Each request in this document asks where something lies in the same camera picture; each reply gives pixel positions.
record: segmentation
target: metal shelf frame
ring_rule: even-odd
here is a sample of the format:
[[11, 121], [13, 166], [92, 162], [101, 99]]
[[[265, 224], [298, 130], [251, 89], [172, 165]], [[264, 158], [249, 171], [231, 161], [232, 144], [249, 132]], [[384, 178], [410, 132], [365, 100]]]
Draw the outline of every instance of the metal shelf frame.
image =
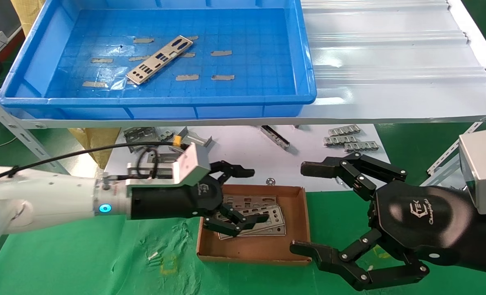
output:
[[0, 121], [40, 159], [28, 129], [486, 121], [486, 41], [461, 0], [302, 4], [318, 97], [296, 118], [39, 120], [0, 106]]

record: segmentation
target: white robotic arm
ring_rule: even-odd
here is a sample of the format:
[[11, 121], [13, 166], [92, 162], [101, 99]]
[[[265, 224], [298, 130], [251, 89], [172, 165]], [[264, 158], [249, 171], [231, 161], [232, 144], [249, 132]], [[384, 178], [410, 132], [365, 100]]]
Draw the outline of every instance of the white robotic arm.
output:
[[[0, 167], [0, 235], [55, 226], [97, 215], [126, 215], [127, 219], [211, 216], [220, 211], [232, 222], [207, 218], [205, 228], [237, 235], [265, 222], [268, 216], [232, 216], [222, 203], [221, 185], [230, 177], [251, 177], [254, 170], [224, 161], [210, 166], [208, 152], [192, 143], [172, 164], [128, 166], [129, 175], [106, 175], [92, 179], [40, 170]], [[166, 178], [150, 178], [165, 173]], [[219, 179], [208, 174], [224, 172]]]

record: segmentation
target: brown cardboard tray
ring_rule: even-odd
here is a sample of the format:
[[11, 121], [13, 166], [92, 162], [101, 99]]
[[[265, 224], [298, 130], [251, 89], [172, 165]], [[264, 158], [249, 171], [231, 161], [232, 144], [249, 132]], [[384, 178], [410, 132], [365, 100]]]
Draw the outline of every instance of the brown cardboard tray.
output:
[[310, 241], [305, 189], [293, 186], [229, 185], [223, 193], [240, 196], [277, 196], [286, 224], [283, 237], [235, 237], [221, 241], [217, 233], [203, 229], [197, 238], [197, 256], [202, 261], [307, 265], [312, 258], [290, 253], [292, 240]]

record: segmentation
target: blue crate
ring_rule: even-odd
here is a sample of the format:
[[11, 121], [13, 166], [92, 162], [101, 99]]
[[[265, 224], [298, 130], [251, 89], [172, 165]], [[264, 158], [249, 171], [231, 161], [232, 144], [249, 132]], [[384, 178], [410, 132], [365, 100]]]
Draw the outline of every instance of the blue crate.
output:
[[[129, 58], [152, 55], [177, 35], [198, 36], [187, 50], [195, 57], [127, 84], [141, 63]], [[233, 54], [213, 57], [215, 50]], [[199, 80], [175, 79], [190, 74]], [[300, 0], [47, 0], [0, 91], [5, 107], [73, 120], [297, 116], [315, 97]]]

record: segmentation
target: robotic hand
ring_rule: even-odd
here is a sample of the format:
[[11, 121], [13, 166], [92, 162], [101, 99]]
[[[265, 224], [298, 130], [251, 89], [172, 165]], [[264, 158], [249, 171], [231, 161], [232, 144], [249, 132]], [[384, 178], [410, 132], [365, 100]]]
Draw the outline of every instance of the robotic hand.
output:
[[[0, 235], [91, 218], [124, 214], [129, 220], [205, 216], [204, 228], [230, 236], [265, 222], [268, 215], [242, 216], [223, 204], [222, 185], [254, 170], [227, 162], [209, 164], [206, 148], [192, 143], [174, 163], [129, 164], [128, 175], [91, 179], [0, 167]], [[210, 174], [222, 172], [215, 179]], [[220, 212], [230, 222], [209, 218]]]
[[[429, 273], [421, 262], [458, 265], [486, 272], [486, 215], [479, 214], [467, 191], [406, 184], [406, 172], [359, 153], [304, 162], [304, 176], [335, 178], [370, 202], [370, 231], [340, 251], [292, 241], [290, 251], [310, 256], [319, 270], [340, 275], [356, 290], [419, 282]], [[376, 189], [369, 175], [387, 183]], [[365, 271], [355, 262], [375, 245], [405, 265]]]

